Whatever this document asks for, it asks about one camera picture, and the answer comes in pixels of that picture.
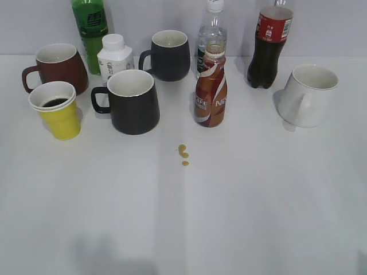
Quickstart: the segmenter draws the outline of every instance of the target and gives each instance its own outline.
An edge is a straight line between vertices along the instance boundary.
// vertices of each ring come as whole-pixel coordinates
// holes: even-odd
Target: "yellow cup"
[[[56,139],[68,140],[77,136],[81,128],[75,98],[73,85],[54,81],[34,89],[29,95],[29,102],[47,123]],[[54,104],[45,107],[51,101],[54,101]]]

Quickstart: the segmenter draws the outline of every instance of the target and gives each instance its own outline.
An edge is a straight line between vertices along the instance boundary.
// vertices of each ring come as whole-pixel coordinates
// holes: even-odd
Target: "cola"
[[[260,11],[255,32],[255,52],[247,71],[251,87],[268,89],[273,84],[292,18],[293,12],[281,6],[269,6]]]

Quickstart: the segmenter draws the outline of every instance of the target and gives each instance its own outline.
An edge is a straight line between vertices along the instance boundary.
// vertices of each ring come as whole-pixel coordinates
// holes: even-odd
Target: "coffee bottle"
[[[224,73],[225,42],[208,41],[204,71],[196,85],[195,119],[204,127],[215,127],[224,118],[227,82]]]

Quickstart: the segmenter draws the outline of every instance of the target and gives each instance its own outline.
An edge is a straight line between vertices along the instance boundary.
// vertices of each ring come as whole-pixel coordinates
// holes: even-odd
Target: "green drink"
[[[90,73],[100,74],[97,54],[102,50],[102,38],[108,33],[103,0],[72,0],[76,23]]]

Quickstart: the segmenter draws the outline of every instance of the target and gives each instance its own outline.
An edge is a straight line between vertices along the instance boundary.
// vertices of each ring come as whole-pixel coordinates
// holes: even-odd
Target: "bottle label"
[[[204,55],[205,52],[203,52],[200,48],[197,49],[197,71],[201,73],[204,70]]]
[[[108,33],[103,5],[81,4],[73,6],[73,11],[81,37],[94,38]]]
[[[263,41],[280,43],[287,40],[292,18],[277,20],[259,15],[255,36]]]
[[[227,82],[223,64],[205,64],[200,74],[195,96],[196,122],[214,127],[221,123],[227,102]]]
[[[106,83],[115,73],[121,72],[122,70],[134,69],[134,60],[132,59],[132,55],[127,59],[120,61],[98,58],[98,62],[103,83]]]

